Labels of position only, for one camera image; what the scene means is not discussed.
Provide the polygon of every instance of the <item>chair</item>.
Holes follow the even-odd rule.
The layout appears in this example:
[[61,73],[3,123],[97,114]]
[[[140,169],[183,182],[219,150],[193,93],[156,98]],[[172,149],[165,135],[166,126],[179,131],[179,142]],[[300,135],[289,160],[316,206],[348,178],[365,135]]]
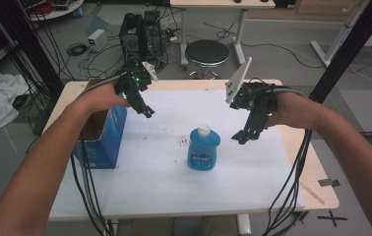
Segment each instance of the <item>chair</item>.
[[201,67],[201,70],[190,73],[188,79],[208,79],[208,74],[211,74],[213,75],[211,79],[218,80],[220,76],[209,69],[224,63],[229,57],[229,50],[215,40],[201,39],[187,45],[185,56],[189,62]]

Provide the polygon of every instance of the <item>floor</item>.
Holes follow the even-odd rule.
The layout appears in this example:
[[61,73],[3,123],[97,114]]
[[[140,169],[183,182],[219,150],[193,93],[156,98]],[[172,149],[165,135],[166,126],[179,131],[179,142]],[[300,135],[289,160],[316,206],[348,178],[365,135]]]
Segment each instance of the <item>floor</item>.
[[[118,40],[114,40],[113,36],[119,32],[120,19],[127,12],[138,11],[141,13],[145,9],[152,10],[151,8],[140,8],[138,6],[85,4],[82,18],[76,19],[72,15],[67,15],[59,19],[50,20],[48,23],[41,23],[37,31],[43,40],[47,40],[43,29],[45,29],[47,24],[49,25],[58,47],[64,55],[64,60],[60,64],[61,68],[64,65],[63,61],[67,60],[66,49],[71,44],[80,42],[88,44],[87,37],[93,31],[98,28],[106,29],[110,39],[109,49],[96,56],[90,64],[92,76],[98,74],[106,75],[103,71],[110,68],[122,53],[119,46],[111,46],[119,43]],[[176,11],[174,9],[173,13],[175,19],[179,21],[180,16]],[[231,23],[228,21],[212,20],[214,22],[211,24],[218,28],[228,29],[231,27]],[[175,27],[174,22],[168,22],[168,19],[165,19],[164,23],[165,25],[169,24],[168,28],[173,29]],[[324,73],[325,68],[309,42],[316,40],[324,49],[327,49],[339,32],[340,27],[341,23],[248,20],[242,41],[253,46],[244,46],[243,50],[246,56],[253,58],[253,62],[247,72],[247,77],[280,79],[287,86],[315,86]],[[225,39],[221,42],[228,45],[230,51],[232,51],[232,33],[225,33],[221,29],[215,29],[203,24],[194,24],[190,26],[187,39],[189,41],[197,38],[215,39],[217,35],[224,35]],[[232,26],[231,30],[236,30],[236,25]],[[172,42],[178,42],[178,39],[173,38]],[[159,78],[161,80],[185,79],[193,71],[193,67],[189,67],[187,71],[184,71],[180,66],[178,44],[170,44],[167,52],[168,63],[164,70],[158,74]],[[87,56],[88,52],[78,57],[69,58],[67,67],[77,80],[87,79],[86,70],[79,67],[80,63],[83,64],[83,60]],[[299,63],[295,57],[309,67]],[[372,66],[362,69],[368,65],[372,65],[372,48],[364,47],[350,65],[352,70],[361,71],[357,75],[346,71],[339,80],[337,88],[362,129],[372,131]],[[107,73],[111,73],[114,68],[112,67]],[[222,78],[227,79],[237,68],[237,58],[234,54],[231,54],[225,65],[217,68],[217,72]],[[18,71],[8,59],[5,59],[0,63],[0,73],[15,75]],[[63,79],[69,79],[64,74],[61,74],[61,76]],[[32,133],[29,124],[26,123],[12,122],[0,128],[0,195],[25,156],[28,146],[35,138],[36,135]],[[329,178],[338,180],[340,183],[339,186],[335,187],[341,202],[340,207],[333,210],[309,212],[303,219],[296,221],[286,235],[372,235],[372,228],[331,151],[322,140],[313,140],[312,144]],[[201,219],[199,216],[176,218],[173,224],[174,235],[193,235]],[[251,214],[250,221],[253,235],[261,235],[267,224],[267,215]],[[130,225],[130,220],[121,220],[118,225],[118,235],[130,235]],[[49,222],[46,232],[46,235],[94,234],[95,231],[88,221]]]

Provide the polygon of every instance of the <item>forearm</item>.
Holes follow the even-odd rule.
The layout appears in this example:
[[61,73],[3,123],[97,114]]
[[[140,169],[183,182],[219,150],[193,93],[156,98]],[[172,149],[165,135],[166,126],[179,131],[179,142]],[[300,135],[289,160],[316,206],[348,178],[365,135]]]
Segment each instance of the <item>forearm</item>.
[[0,235],[44,233],[69,156],[89,116],[72,103],[30,150],[0,200]]
[[354,194],[372,225],[372,146],[342,117],[323,113],[314,129],[339,161]]

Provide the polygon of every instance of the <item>white bottle cap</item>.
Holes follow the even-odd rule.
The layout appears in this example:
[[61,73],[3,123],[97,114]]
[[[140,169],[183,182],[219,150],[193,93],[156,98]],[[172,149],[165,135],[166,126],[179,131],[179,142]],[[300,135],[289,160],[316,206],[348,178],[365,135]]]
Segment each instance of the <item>white bottle cap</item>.
[[202,124],[198,126],[198,134],[200,137],[207,137],[211,132],[211,128],[208,125]]

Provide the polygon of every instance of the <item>blue bottle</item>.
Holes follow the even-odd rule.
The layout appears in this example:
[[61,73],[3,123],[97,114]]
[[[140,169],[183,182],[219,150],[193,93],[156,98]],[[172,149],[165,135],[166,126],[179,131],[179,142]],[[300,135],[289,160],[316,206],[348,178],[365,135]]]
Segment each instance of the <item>blue bottle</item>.
[[210,170],[217,162],[217,146],[220,137],[207,125],[200,125],[190,133],[190,145],[187,154],[189,167],[196,170]]

